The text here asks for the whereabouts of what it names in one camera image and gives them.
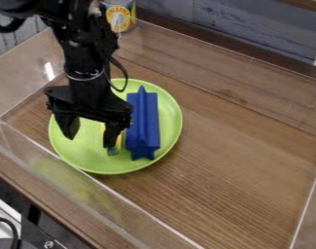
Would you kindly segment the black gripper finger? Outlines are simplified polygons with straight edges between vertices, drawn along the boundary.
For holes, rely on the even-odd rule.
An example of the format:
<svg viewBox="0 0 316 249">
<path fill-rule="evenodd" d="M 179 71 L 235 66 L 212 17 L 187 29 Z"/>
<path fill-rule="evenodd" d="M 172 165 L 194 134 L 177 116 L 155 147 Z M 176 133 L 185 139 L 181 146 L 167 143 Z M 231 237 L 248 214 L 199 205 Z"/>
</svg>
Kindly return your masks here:
<svg viewBox="0 0 316 249">
<path fill-rule="evenodd" d="M 73 111 L 57 112 L 56 120 L 64 133 L 64 136 L 68 139 L 73 140 L 81 126 L 79 114 Z"/>
<path fill-rule="evenodd" d="M 121 125 L 119 122 L 108 122 L 104 131 L 104 147 L 107 149 L 119 149 L 119 138 L 123 133 Z"/>
</svg>

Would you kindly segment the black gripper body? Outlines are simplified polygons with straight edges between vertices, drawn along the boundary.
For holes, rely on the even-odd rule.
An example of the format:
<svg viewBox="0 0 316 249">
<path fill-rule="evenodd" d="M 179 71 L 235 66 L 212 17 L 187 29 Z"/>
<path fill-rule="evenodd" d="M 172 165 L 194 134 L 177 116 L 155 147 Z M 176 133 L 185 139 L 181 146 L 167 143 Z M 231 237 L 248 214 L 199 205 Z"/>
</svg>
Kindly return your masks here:
<svg viewBox="0 0 316 249">
<path fill-rule="evenodd" d="M 119 122 L 121 129 L 131 127 L 132 105 L 119 96 L 119 89 L 109 77 L 101 76 L 92 81 L 69 80 L 62 86 L 44 90 L 48 96 L 48 108 L 54 116 L 57 112 L 73 111 L 80 119 L 101 123 Z"/>
</svg>

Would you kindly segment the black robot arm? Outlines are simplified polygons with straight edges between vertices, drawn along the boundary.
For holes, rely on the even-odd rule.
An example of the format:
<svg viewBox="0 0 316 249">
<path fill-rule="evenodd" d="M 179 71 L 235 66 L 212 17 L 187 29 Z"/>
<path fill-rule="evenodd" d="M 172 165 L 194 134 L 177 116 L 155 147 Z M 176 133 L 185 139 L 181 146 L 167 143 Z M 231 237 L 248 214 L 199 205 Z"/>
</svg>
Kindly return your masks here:
<svg viewBox="0 0 316 249">
<path fill-rule="evenodd" d="M 112 68 L 121 63 L 113 57 L 119 35 L 113 32 L 101 0 L 0 0 L 0 14 L 13 19 L 0 33 L 17 31 L 28 18 L 41 17 L 64 49 L 65 86 L 45 89 L 64 136 L 72 139 L 83 118 L 107 126 L 104 147 L 113 149 L 121 132 L 131 127 L 132 105 L 117 95 Z"/>
</svg>

